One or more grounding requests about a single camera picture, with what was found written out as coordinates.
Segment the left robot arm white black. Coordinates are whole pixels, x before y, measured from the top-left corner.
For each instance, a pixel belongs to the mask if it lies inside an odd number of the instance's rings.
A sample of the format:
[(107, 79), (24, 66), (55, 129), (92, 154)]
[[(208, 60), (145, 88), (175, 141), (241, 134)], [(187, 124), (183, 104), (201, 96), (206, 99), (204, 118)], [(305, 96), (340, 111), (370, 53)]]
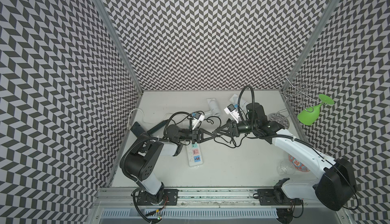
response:
[(183, 129), (175, 124), (166, 128), (163, 138), (153, 137), (152, 130), (146, 131), (138, 122), (131, 127), (131, 132), (137, 139), (122, 156), (119, 167), (141, 190), (137, 203), (146, 205), (158, 205), (169, 197), (163, 182), (153, 173), (160, 156), (178, 156), (184, 141), (192, 147), (216, 138), (216, 134), (202, 128)]

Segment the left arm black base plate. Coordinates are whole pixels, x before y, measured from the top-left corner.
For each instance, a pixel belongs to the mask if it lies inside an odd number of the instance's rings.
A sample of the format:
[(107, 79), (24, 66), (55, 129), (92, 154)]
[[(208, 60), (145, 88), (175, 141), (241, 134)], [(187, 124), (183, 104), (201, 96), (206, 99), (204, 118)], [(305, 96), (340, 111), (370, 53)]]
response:
[(156, 195), (144, 191), (136, 196), (136, 203), (142, 206), (176, 206), (177, 201), (178, 189), (161, 189)]

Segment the white power strip colourful sockets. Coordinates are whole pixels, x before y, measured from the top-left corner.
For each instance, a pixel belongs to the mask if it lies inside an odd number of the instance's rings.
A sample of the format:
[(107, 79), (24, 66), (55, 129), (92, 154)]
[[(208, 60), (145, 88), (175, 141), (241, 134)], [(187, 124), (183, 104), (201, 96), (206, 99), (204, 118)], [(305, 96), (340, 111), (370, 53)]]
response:
[(200, 146), (197, 143), (190, 143), (186, 146), (188, 164), (190, 167), (198, 167), (203, 165), (203, 157)]

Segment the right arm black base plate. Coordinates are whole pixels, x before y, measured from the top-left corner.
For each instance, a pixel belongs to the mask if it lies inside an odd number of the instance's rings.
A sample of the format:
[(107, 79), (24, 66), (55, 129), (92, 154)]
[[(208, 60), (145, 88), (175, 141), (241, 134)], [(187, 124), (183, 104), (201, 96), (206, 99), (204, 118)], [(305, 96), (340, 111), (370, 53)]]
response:
[(288, 198), (282, 190), (264, 188), (258, 189), (252, 196), (254, 199), (259, 200), (262, 206), (301, 206), (302, 200), (295, 198)]

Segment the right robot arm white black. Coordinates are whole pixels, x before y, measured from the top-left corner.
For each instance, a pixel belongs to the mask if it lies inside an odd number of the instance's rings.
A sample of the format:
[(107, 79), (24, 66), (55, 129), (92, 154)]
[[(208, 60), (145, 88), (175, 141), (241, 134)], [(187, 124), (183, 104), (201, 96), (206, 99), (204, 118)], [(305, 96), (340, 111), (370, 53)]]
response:
[(231, 138), (252, 133), (254, 138), (265, 140), (297, 159), (315, 176), (311, 180), (280, 180), (276, 187), (286, 197), (319, 201), (328, 209), (338, 211), (357, 196), (352, 164), (347, 159), (334, 159), (321, 153), (280, 123), (269, 120), (264, 107), (255, 101), (252, 86), (245, 86), (230, 102), (225, 112), (232, 120), (217, 128), (216, 133), (226, 132)]

